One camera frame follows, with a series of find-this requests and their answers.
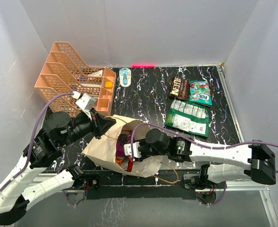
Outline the purple blackcurrant candy bag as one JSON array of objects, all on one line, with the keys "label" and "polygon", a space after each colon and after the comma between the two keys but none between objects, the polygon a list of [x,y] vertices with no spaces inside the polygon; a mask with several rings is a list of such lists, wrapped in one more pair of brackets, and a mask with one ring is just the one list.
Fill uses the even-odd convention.
[{"label": "purple blackcurrant candy bag", "polygon": [[124,145],[130,143],[132,130],[122,130],[116,143],[116,156],[125,157]]}]

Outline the beige paper bag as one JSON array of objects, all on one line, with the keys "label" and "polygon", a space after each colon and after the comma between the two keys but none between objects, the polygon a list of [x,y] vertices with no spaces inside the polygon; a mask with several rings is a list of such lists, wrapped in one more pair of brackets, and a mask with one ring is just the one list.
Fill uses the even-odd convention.
[{"label": "beige paper bag", "polygon": [[106,118],[112,118],[116,120],[116,124],[112,126],[101,139],[93,138],[86,148],[82,151],[90,160],[94,162],[96,166],[112,170],[124,175],[131,175],[136,177],[154,177],[157,180],[164,181],[169,184],[175,184],[179,180],[176,178],[174,181],[168,181],[158,176],[160,167],[166,165],[169,169],[176,171],[174,167],[163,161],[164,156],[148,157],[142,162],[134,161],[132,172],[124,171],[116,162],[116,143],[118,136],[122,130],[132,130],[134,133],[134,139],[139,140],[145,138],[150,127],[147,125],[139,126],[143,123],[142,120],[134,119],[125,116],[113,115]]}]

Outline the green snack bag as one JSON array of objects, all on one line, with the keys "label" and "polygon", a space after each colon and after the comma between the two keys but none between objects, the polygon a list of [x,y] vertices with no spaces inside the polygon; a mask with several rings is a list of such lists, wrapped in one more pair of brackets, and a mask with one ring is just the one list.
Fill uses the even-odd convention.
[{"label": "green snack bag", "polygon": [[190,101],[174,99],[168,111],[165,126],[207,138],[209,123],[206,107]]}]

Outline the brown Kettle chips bag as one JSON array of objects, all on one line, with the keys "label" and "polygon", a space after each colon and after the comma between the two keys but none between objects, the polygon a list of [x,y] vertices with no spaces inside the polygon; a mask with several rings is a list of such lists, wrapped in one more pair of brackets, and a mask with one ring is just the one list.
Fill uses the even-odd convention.
[{"label": "brown Kettle chips bag", "polygon": [[190,99],[190,83],[188,79],[173,76],[169,92],[170,98],[176,98],[182,101]]}]

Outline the teal Fox's mint candy bag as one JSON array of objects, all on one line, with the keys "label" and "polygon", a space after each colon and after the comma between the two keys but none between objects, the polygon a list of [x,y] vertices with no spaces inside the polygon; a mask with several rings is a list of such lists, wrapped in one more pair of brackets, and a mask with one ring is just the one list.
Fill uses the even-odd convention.
[{"label": "teal Fox's mint candy bag", "polygon": [[205,81],[190,81],[189,84],[189,101],[211,107],[213,98],[213,86]]}]

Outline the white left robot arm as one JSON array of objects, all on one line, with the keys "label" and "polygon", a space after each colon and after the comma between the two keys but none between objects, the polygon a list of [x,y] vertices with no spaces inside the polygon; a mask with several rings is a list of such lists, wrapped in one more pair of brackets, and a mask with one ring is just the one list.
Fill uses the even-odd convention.
[{"label": "white left robot arm", "polygon": [[62,149],[92,135],[100,139],[116,120],[105,118],[95,109],[91,117],[84,112],[71,119],[67,112],[55,112],[24,149],[16,166],[0,184],[0,226],[12,225],[41,200],[68,188],[84,186],[86,177],[81,168],[72,165],[56,176],[30,186],[30,183],[51,163],[62,156]]}]

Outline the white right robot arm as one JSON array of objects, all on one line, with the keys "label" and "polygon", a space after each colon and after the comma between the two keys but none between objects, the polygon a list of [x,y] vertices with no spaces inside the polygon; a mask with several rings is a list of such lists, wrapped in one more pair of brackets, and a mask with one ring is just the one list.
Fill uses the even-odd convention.
[{"label": "white right robot arm", "polygon": [[204,162],[199,175],[185,183],[205,189],[224,181],[250,179],[264,185],[276,184],[275,154],[263,142],[220,145],[191,140],[185,136],[171,137],[159,129],[151,129],[145,138],[130,146],[137,161],[152,156],[167,156],[175,162]]}]

